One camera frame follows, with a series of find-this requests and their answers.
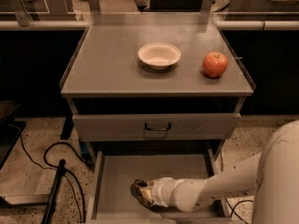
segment terrazzo floor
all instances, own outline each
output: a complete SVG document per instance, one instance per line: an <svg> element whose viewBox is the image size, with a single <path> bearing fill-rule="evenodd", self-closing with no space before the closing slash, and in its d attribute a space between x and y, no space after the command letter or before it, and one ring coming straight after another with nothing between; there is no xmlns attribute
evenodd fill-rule
<svg viewBox="0 0 299 224"><path fill-rule="evenodd" d="M230 139L226 140L222 149L223 167L231 168L234 164L243 161L263 150L272 133L285 123L299 119L298 116L243 116ZM45 150L52 144L60 142L60 134L64 125L63 118L29 118L22 132L22 139L27 152L35 162L42 166ZM65 142L78 150L78 135L76 129ZM66 168L78 178L84 192L86 209L93 182L93 171L78 160L73 151L67 146L54 147L47 155L52 164L60 159L66 160ZM221 156L217 159L218 169L221 169ZM49 194L55 176L55 171L44 170L33 164L24 153L19 139L12 149L5 165L0 170L0 196ZM74 186L76 197L79 200L78 187L71 176L68 177ZM243 198L229 199L231 205L244 200ZM0 223L41 223L45 205L31 205L26 207L10 207L0 209ZM252 203L240 204L236 212L250 223ZM57 197L57 205L52 223L79 223L78 208L73 191L68 181L63 178Z"/></svg>

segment red apple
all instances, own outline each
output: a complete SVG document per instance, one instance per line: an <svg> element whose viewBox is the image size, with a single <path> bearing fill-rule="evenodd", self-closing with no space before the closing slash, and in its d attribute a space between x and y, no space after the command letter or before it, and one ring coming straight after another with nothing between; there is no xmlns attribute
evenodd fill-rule
<svg viewBox="0 0 299 224"><path fill-rule="evenodd" d="M206 76L218 78L227 68L227 58L217 51L209 52L203 60L203 72Z"/></svg>

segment cabinet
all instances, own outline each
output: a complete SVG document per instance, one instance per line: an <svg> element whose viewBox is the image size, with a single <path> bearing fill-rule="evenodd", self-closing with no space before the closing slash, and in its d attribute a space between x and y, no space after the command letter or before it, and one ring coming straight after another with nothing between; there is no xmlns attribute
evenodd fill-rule
<svg viewBox="0 0 299 224"><path fill-rule="evenodd" d="M180 49L177 66L154 71L140 63L138 50L157 41ZM229 60L219 79L201 73L212 50ZM154 214L137 205L128 191L132 178L210 175L212 164L203 153L217 157L240 119L245 98L253 93L209 18L197 13L98 15L68 71L62 96L72 108L80 140L95 147L93 157L97 155L91 223L120 217L128 223L164 223L218 215L216 206L193 217L174 210Z"/></svg>

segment black handle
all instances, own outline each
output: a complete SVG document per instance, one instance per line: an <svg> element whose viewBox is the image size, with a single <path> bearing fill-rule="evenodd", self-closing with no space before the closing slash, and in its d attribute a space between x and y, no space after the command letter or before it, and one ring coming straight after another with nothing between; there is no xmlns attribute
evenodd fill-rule
<svg viewBox="0 0 299 224"><path fill-rule="evenodd" d="M144 128L147 131L169 131L171 129L171 123L168 123L167 127L165 127L165 128L154 128L154 127L151 128L148 126L148 123L145 123Z"/></svg>

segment bowl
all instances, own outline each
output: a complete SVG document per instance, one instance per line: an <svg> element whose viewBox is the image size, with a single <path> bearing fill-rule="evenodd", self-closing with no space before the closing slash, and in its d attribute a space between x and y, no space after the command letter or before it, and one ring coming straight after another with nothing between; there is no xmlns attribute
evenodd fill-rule
<svg viewBox="0 0 299 224"><path fill-rule="evenodd" d="M155 70L164 70L176 64L180 59L180 51L167 43L149 43L138 52L139 59Z"/></svg>

